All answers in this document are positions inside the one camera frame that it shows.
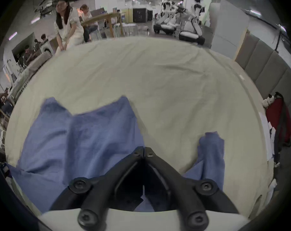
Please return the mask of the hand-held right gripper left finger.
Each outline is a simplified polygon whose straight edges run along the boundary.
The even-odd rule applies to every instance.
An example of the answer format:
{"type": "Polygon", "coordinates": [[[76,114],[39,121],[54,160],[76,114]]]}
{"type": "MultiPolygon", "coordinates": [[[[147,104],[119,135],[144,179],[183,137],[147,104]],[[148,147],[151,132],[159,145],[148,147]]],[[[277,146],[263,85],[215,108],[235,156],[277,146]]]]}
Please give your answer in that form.
{"type": "Polygon", "coordinates": [[[134,211],[142,202],[144,147],[137,147],[105,175],[77,177],[62,191],[50,207],[54,210],[80,208],[77,222],[83,230],[101,230],[109,207],[134,211]]]}

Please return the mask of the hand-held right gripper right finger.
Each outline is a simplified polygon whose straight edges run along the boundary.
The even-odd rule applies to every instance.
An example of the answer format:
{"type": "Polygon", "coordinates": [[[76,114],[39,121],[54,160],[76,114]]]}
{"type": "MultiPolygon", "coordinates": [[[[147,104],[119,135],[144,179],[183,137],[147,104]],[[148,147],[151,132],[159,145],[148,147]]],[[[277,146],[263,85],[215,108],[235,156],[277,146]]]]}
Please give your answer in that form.
{"type": "Polygon", "coordinates": [[[205,230],[206,210],[239,214],[232,201],[211,179],[181,176],[149,147],[143,148],[144,194],[155,212],[178,210],[186,230],[205,230]]]}

